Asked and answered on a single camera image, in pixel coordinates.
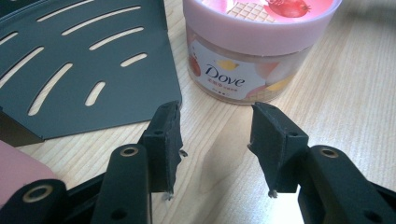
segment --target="perforated plate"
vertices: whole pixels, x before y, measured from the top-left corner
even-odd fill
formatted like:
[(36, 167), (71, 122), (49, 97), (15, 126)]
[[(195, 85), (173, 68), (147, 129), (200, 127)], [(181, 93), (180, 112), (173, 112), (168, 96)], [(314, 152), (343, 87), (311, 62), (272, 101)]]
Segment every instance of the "perforated plate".
[(38, 1), (17, 12), (0, 19), (0, 107), (36, 135), (148, 120), (181, 102), (163, 1)]

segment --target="pink lid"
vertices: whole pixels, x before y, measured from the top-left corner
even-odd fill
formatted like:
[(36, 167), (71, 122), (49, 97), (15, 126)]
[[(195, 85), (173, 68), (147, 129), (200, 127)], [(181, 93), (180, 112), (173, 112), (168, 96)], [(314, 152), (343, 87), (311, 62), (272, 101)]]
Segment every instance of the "pink lid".
[[(305, 1), (312, 5), (318, 0)], [(253, 2), (263, 3), (263, 10), (274, 18), (273, 22), (242, 20), (226, 14), (231, 10), (230, 4)], [(316, 9), (309, 5), (312, 13), (294, 18), (279, 15), (289, 13), (280, 4), (305, 5), (303, 0), (183, 0), (183, 9), (190, 28), (212, 44), (244, 54), (275, 56), (298, 52), (315, 44), (341, 4), (341, 0), (322, 2), (328, 5), (325, 8), (315, 6)]]
[(0, 209), (21, 187), (39, 179), (53, 179), (49, 167), (0, 141)]

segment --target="light wood surface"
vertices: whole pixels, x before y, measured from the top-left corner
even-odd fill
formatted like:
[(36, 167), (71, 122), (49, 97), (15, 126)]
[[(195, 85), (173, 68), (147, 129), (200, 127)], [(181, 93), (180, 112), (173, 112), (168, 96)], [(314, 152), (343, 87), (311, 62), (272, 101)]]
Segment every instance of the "light wood surface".
[[(181, 134), (189, 153), (175, 197), (153, 194), (154, 223), (303, 223), (297, 194), (267, 196), (248, 151), (252, 109), (201, 91), (187, 73), (181, 0), (165, 0), (183, 95)], [(309, 146), (342, 149), (371, 181), (396, 190), (396, 3), (344, 0), (325, 35), (285, 92), (271, 104), (309, 136)], [(136, 143), (148, 123), (82, 133), (20, 150), (45, 163), (69, 188), (106, 170), (110, 153)]]

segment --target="dove jar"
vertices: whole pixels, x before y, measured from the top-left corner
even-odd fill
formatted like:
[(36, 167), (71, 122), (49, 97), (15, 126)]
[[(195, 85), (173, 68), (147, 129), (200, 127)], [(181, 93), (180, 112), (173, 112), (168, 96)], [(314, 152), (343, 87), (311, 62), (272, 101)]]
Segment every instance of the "dove jar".
[(189, 74), (222, 101), (271, 101), (297, 74), (340, 3), (183, 0)]

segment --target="jar lid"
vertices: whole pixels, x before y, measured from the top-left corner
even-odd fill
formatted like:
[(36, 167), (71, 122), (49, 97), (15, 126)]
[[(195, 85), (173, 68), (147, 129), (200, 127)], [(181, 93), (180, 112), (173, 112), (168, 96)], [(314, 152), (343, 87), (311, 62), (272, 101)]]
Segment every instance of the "jar lid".
[[(244, 54), (275, 56), (314, 45), (341, 1), (323, 0), (328, 3), (323, 7), (318, 0), (183, 0), (183, 11), (190, 28), (214, 45)], [(256, 10), (255, 17), (260, 11), (251, 6), (261, 5), (271, 21), (246, 20), (236, 15), (240, 12), (240, 8), (234, 10), (237, 4), (252, 3), (256, 5), (249, 8)], [(305, 11), (293, 10), (295, 6)]]

